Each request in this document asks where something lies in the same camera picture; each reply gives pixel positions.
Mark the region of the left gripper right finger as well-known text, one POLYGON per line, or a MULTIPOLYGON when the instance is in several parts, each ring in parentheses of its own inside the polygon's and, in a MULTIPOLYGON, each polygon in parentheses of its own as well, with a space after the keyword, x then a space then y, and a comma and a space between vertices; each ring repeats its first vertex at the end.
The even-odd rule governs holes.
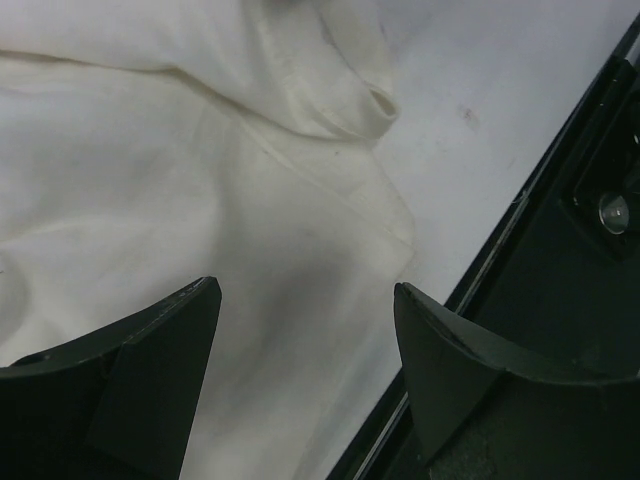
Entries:
POLYGON ((639 379, 546 357, 408 283, 394 322, 432 479, 635 479, 639 379))

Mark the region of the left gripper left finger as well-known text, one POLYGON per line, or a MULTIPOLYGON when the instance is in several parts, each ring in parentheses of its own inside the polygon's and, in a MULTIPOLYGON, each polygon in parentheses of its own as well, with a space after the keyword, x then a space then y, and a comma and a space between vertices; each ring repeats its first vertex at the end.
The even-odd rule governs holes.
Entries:
POLYGON ((179 477, 216 331, 212 277, 1 371, 5 479, 179 477))

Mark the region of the white t shirt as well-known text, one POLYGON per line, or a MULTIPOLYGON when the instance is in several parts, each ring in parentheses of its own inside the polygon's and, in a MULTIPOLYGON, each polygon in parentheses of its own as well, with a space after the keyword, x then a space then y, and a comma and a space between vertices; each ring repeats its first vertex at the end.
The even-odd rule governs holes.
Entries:
POLYGON ((182 475, 324 479, 399 368, 413 219, 372 1, 5 1, 1 360, 203 276, 182 475))

